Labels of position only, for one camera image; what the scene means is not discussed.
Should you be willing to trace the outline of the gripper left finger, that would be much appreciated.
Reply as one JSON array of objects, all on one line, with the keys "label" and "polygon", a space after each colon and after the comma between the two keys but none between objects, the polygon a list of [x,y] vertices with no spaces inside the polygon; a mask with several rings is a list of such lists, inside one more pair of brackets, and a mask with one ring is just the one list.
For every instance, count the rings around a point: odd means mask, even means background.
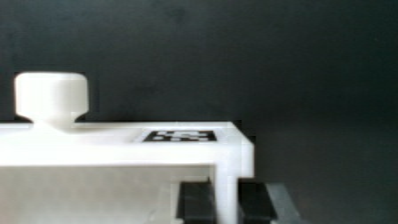
[{"label": "gripper left finger", "polygon": [[183,224],[217,224],[210,182],[183,182],[180,184],[176,218],[183,220]]}]

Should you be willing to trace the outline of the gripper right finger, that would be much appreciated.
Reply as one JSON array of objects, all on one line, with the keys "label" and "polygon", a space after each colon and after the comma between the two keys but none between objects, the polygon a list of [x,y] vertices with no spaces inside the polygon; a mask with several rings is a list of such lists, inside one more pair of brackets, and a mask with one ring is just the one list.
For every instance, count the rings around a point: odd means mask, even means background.
[{"label": "gripper right finger", "polygon": [[304,224],[283,183],[238,183],[238,224]]}]

